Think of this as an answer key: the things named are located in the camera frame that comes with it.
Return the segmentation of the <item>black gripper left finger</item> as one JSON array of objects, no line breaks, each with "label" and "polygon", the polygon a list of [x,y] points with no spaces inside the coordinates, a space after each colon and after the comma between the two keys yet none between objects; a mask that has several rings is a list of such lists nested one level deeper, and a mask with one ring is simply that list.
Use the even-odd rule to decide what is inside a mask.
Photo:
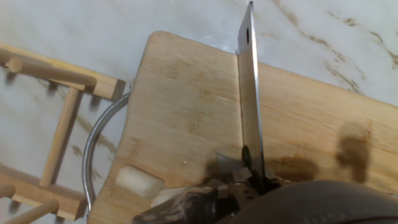
[{"label": "black gripper left finger", "polygon": [[252,177],[252,174],[247,167],[233,172],[232,176],[233,181],[229,185],[229,191],[238,204],[249,204],[259,197],[255,188],[249,183],[249,178]]}]

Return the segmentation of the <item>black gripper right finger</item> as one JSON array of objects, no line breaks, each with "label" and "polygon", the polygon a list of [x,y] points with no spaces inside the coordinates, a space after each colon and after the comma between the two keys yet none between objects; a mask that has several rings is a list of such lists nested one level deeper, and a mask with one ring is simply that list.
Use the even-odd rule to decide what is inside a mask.
[{"label": "black gripper right finger", "polygon": [[274,190],[289,185],[292,181],[277,176],[272,170],[265,170],[264,183],[267,190]]}]

